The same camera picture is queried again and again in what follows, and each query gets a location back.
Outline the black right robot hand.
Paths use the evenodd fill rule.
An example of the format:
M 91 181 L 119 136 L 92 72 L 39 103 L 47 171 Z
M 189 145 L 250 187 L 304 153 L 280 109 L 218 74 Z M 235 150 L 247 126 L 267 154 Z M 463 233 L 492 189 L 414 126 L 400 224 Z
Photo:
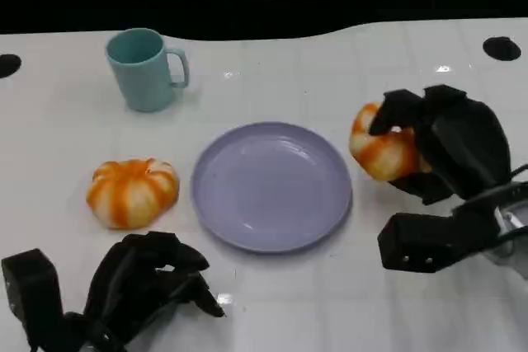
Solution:
M 510 146 L 493 110 L 444 84 L 423 96 L 401 89 L 386 92 L 370 126 L 374 136 L 393 127 L 410 128 L 430 171 L 413 171 L 391 184 L 425 205 L 457 195 L 468 200 L 512 180 Z

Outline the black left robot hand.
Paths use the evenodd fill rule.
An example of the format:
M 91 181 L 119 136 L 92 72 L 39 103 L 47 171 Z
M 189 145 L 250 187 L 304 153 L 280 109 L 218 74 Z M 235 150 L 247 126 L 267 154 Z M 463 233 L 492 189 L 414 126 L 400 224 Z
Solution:
M 212 317 L 224 310 L 201 272 L 210 267 L 175 234 L 129 234 L 105 255 L 83 309 L 88 339 L 100 351 L 124 351 L 162 314 L 194 303 Z

